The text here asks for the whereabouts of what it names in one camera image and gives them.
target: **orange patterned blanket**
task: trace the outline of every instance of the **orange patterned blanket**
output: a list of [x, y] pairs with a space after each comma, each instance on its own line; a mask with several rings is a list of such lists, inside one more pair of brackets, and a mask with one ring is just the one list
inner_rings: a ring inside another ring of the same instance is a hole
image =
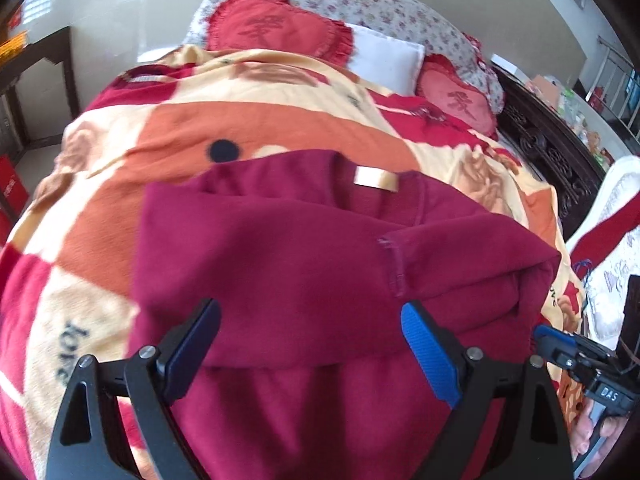
[[498, 143], [422, 98], [407, 99], [310, 57], [194, 46], [102, 92], [67, 127], [54, 173], [0, 256], [0, 437], [28, 478], [44, 477], [77, 359], [124, 357], [145, 184], [206, 170], [216, 140], [229, 140], [240, 158], [331, 149], [362, 166], [419, 170], [456, 187], [561, 252], [541, 318], [575, 329], [583, 292], [558, 229], [555, 190]]

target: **maroon sweatshirt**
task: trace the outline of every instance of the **maroon sweatshirt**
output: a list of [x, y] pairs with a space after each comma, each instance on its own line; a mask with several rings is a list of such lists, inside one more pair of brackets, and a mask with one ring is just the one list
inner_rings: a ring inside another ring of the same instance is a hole
[[394, 193], [355, 185], [355, 168], [309, 150], [146, 188], [129, 350], [220, 302], [220, 333], [173, 408], [215, 480], [409, 478], [449, 414], [402, 337], [409, 300], [466, 346], [529, 355], [559, 253], [421, 173]]

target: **red heart-shaped pillow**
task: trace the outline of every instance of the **red heart-shaped pillow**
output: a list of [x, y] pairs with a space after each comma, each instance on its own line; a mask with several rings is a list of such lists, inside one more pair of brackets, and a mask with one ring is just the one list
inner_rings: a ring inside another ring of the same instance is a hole
[[225, 0], [209, 19], [209, 50], [267, 48], [345, 66], [353, 32], [289, 0]]

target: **white cloth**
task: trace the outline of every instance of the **white cloth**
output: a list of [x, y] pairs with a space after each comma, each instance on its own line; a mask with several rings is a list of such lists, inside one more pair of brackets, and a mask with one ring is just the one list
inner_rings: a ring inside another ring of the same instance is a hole
[[367, 27], [350, 23], [347, 26], [353, 30], [353, 53], [347, 68], [396, 94], [415, 95], [424, 46], [397, 40]]
[[[581, 238], [622, 209], [640, 191], [640, 158], [619, 158], [607, 172], [582, 225], [567, 241], [573, 252]], [[615, 249], [584, 280], [589, 320], [587, 336], [615, 350], [625, 319], [629, 276], [640, 274], [640, 227], [628, 232]]]

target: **white pillow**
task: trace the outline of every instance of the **white pillow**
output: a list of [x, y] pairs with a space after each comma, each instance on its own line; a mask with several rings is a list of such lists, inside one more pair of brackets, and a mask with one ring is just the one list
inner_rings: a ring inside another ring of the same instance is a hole
[[347, 69], [396, 94], [415, 95], [424, 46], [396, 40], [367, 27], [346, 25], [353, 30], [353, 52]]

